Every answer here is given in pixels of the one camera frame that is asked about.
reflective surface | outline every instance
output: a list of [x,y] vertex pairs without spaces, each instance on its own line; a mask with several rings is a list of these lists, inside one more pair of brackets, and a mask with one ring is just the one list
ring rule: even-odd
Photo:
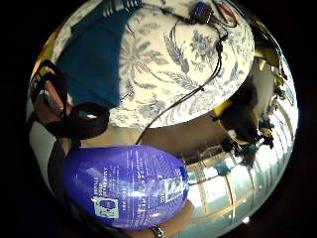
[[[292,152],[298,109],[285,59],[279,56],[277,66],[269,63],[269,59],[258,54],[249,75],[253,76],[258,93],[254,112],[273,125],[273,148],[259,146],[251,166],[245,165],[243,156],[235,151],[225,152],[221,147],[229,132],[212,120],[212,110],[187,122],[151,128],[143,137],[141,144],[174,154],[187,164],[188,199],[195,209],[189,225],[174,237],[225,234],[259,209],[278,184]],[[109,125],[103,135],[82,141],[82,145],[130,145],[141,132],[138,128]]]

white label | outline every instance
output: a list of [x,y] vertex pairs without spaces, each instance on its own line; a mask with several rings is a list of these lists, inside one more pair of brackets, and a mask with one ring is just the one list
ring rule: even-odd
[[165,202],[169,202],[183,194],[182,177],[169,178],[164,180]]
[[105,218],[119,218],[118,199],[93,196],[96,216]]

white floral pattern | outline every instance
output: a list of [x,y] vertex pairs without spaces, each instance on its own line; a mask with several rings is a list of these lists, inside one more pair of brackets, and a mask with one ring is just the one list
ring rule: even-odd
[[[145,7],[139,9],[126,26],[119,68],[121,103],[110,110],[110,123],[122,127],[145,128],[173,102],[203,84],[217,62],[215,44],[219,36],[216,29],[187,25],[158,8],[186,18],[198,1],[170,0],[163,6],[160,0],[143,2],[147,3]],[[213,7],[211,1],[205,2]],[[101,0],[87,1],[67,19],[56,39],[53,61],[58,59],[69,39],[71,26],[99,3]],[[204,91],[161,115],[152,127],[173,125],[205,114],[228,99],[243,83],[254,58],[254,39],[247,22],[232,10],[240,24],[226,28],[229,38],[223,44],[222,68],[217,77]],[[216,27],[221,34],[225,33],[222,26],[216,24]]]

black cable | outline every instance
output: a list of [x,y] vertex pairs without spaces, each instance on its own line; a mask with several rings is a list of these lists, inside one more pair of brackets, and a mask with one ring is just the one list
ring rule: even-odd
[[222,43],[224,41],[226,41],[228,39],[228,32],[226,32],[226,34],[222,37],[220,37],[220,32],[219,29],[216,28],[217,33],[219,35],[219,41],[216,44],[216,51],[218,54],[218,60],[217,60],[217,64],[216,67],[213,71],[213,73],[210,75],[210,77],[200,86],[198,86],[197,88],[195,88],[194,90],[190,91],[189,93],[185,94],[183,97],[181,97],[180,99],[178,99],[177,101],[175,101],[173,104],[171,104],[169,107],[167,107],[166,109],[164,109],[161,113],[158,114],[158,116],[156,116],[148,125],[147,127],[143,130],[143,132],[141,133],[141,135],[139,136],[138,140],[136,141],[135,145],[138,145],[141,141],[141,139],[144,137],[144,135],[146,134],[146,132],[148,131],[148,129],[153,125],[153,123],[155,123],[159,117],[164,114],[166,111],[170,110],[171,108],[179,105],[180,103],[186,101],[187,99],[189,99],[191,96],[195,95],[198,91],[204,91],[204,86],[207,85],[209,82],[211,82],[219,73],[221,66],[222,66],[222,57],[221,57],[221,53],[223,52],[223,45]]
[[278,44],[278,42],[276,41],[276,39],[274,38],[274,36],[270,33],[270,31],[264,31],[261,26],[259,26],[259,24],[257,23],[257,21],[260,21],[260,19],[254,14],[252,13],[250,10],[248,10],[247,8],[245,8],[243,5],[239,4],[237,1],[232,1],[232,0],[226,0],[227,3],[229,3],[229,5],[231,5],[237,12],[239,12],[244,19],[247,20],[247,22],[249,23],[249,25],[255,30],[258,31],[259,33],[262,33],[264,36],[266,36],[269,41],[275,46],[275,48],[277,49],[279,56],[282,57],[283,56],[283,52]]
[[[222,15],[222,12],[221,10],[219,9],[219,7],[217,6],[217,2],[215,0],[213,0],[213,3],[216,7],[216,9],[218,10],[219,14]],[[226,5],[226,7],[230,10],[231,14],[235,14],[232,9]],[[225,23],[221,20],[219,20],[218,18],[214,17],[214,20],[216,21],[216,23],[220,24],[220,25],[223,25],[224,27],[227,27],[227,28],[236,28],[238,26],[238,22],[234,19],[234,25],[230,25],[228,23]]]

